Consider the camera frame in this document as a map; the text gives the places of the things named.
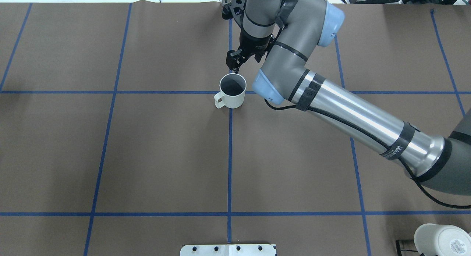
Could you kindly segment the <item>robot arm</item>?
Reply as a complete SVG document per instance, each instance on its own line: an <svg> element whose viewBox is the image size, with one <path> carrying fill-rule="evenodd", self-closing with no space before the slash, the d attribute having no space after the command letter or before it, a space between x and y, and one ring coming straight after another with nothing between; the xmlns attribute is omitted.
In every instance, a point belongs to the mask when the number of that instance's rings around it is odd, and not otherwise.
<svg viewBox="0 0 471 256"><path fill-rule="evenodd" d="M239 48L227 53L230 70L237 73L252 56L257 62L265 57L252 85L258 95L315 113L403 164L419 186L470 194L470 113L449 137L429 136L306 68L314 49L328 46L343 24L339 8L325 0L231 0L222 18L241 28Z"/></svg>

